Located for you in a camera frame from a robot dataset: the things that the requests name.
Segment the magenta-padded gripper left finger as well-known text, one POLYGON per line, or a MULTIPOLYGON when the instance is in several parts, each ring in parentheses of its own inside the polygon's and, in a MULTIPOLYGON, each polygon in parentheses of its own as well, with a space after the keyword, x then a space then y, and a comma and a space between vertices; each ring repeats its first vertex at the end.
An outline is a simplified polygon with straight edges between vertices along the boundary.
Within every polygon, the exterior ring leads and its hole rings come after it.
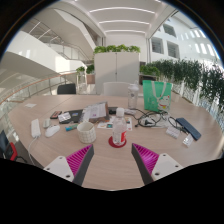
POLYGON ((58 156, 44 170, 81 186, 93 155, 94 147, 90 144, 67 157, 58 156))

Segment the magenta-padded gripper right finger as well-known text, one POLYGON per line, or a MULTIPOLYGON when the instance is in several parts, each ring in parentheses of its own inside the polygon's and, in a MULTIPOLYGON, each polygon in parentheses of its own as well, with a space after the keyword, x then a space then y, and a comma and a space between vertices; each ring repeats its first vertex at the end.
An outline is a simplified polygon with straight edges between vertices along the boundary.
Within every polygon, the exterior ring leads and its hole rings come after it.
POLYGON ((135 143, 132 144, 131 152, 145 185, 182 169, 167 153, 157 154, 135 143))

